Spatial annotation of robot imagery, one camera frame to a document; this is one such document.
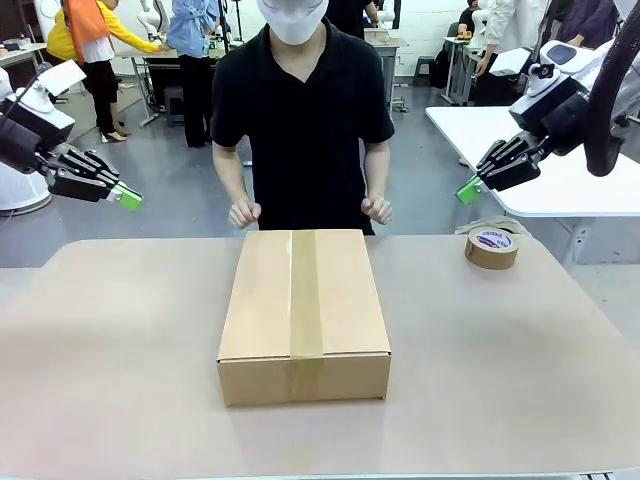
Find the person in yellow jacket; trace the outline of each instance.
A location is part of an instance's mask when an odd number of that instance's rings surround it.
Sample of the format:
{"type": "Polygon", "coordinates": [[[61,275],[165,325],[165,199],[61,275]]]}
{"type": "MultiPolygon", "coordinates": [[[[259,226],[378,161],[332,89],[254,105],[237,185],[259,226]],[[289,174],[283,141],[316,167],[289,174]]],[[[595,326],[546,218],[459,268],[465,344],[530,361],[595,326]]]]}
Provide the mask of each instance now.
{"type": "Polygon", "coordinates": [[[118,83],[111,68],[114,52],[110,35],[145,53],[167,49],[129,32],[112,11],[117,6],[118,0],[97,0],[95,4],[91,0],[63,0],[47,42],[51,55],[75,60],[84,70],[87,78],[83,83],[93,97],[96,124],[103,140],[109,142],[124,141],[128,135],[118,120],[118,83]]]}

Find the roll of tape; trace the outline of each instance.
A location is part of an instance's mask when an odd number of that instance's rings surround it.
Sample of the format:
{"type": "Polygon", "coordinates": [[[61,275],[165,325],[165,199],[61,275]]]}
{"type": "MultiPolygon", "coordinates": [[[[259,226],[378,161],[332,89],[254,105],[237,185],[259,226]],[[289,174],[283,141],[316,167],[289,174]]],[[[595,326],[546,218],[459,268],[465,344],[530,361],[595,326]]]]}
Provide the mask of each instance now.
{"type": "Polygon", "coordinates": [[[479,227],[469,232],[464,254],[471,263],[479,267],[506,270],[516,261],[518,244],[504,230],[479,227]]]}

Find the orange vest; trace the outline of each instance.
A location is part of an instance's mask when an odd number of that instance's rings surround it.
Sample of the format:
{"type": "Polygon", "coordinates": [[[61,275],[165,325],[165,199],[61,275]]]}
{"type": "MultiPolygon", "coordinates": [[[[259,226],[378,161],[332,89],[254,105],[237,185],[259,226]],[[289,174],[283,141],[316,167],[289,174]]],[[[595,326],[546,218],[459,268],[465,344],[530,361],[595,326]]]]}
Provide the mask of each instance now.
{"type": "Polygon", "coordinates": [[[69,27],[73,46],[80,63],[84,62],[82,47],[104,37],[109,37],[109,28],[95,0],[64,0],[65,12],[69,18],[69,27]]]}

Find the box lid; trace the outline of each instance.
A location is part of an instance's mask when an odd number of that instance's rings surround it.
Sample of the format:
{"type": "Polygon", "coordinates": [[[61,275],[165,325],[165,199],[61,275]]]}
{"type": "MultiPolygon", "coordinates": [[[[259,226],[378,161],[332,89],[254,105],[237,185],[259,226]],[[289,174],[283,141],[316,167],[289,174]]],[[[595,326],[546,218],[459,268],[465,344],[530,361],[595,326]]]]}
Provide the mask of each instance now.
{"type": "Polygon", "coordinates": [[[292,350],[309,357],[390,351],[362,232],[247,234],[218,360],[289,358],[292,350]],[[306,339],[296,338],[295,322],[307,322],[306,339]]]}

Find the face mask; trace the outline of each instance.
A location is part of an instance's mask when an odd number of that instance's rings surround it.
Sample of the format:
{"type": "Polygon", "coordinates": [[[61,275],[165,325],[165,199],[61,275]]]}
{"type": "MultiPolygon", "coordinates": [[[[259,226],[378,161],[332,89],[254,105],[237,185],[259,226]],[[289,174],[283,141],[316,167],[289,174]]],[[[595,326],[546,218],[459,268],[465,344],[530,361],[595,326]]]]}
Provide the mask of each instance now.
{"type": "Polygon", "coordinates": [[[329,0],[256,0],[256,3],[280,40],[301,45],[320,25],[329,0]]]}

